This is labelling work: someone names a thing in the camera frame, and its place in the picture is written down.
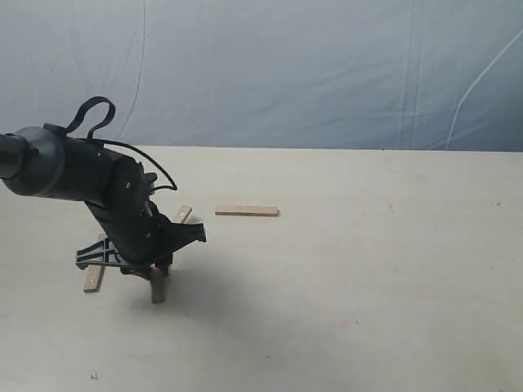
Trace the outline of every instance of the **black strap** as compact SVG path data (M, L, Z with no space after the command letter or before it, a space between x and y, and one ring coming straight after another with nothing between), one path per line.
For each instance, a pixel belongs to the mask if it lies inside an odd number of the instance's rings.
M85 119L85 115L89 110L94 108L98 104L106 103L109 104L109 110L107 111L107 114L102 122L99 122L96 124L93 128L91 128L87 134L87 139L92 139L92 136L94 132L97 129L103 128L111 121L113 121L114 115L116 114L116 106L105 98L104 96L93 96L91 99L87 100L82 106L80 106L80 109L78 109L78 112L76 113L76 116L74 116L74 120L67 126L67 128L59 127L57 125L52 124L44 124L44 128L46 129L52 129L53 131L58 131L59 133L63 135L67 135L73 131L76 131L78 127L83 123L83 120Z

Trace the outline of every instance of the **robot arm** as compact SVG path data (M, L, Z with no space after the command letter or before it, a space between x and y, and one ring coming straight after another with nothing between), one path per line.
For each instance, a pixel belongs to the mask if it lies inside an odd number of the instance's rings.
M105 120L92 128L86 139L69 137L85 113L101 102L110 104ZM114 111L109 100L94 97L82 105L67 128L45 124L0 135L0 178L15 194L86 204L107 239L77 252L80 269L116 266L123 274L150 280L152 264L167 274L172 254L194 241L205 242L205 230L203 224L172 223L150 200L156 189L177 188L153 159L172 185L155 188L156 174L144 173L141 163L105 145L128 147L149 158L140 150L93 138L96 129L110 123Z

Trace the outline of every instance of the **wooden stick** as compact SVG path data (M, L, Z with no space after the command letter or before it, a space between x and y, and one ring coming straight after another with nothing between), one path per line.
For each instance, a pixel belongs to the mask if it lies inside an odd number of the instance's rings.
M193 211L192 207L182 206L180 211L174 216L173 223L185 223L189 219L190 213ZM161 304L167 299L165 295L165 276L162 271L152 266L151 271L151 302L153 304Z
M98 240L101 241L102 239L105 239L105 234L98 234ZM87 277L83 284L83 292L99 292L104 272L104 265L89 265L87 267Z
M263 206L217 206L214 213L232 216L278 216L279 210L277 207Z

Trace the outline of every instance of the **white backdrop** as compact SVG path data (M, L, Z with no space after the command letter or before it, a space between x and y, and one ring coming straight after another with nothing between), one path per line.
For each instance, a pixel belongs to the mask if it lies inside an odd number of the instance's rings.
M523 150L522 32L520 0L4 2L0 120L103 95L140 145Z

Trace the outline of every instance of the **white table surface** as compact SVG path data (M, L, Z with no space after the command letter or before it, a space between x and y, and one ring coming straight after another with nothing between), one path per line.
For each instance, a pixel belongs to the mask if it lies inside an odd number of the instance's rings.
M161 305L83 292L81 203L0 190L0 390L523 390L523 154L146 150L208 233Z

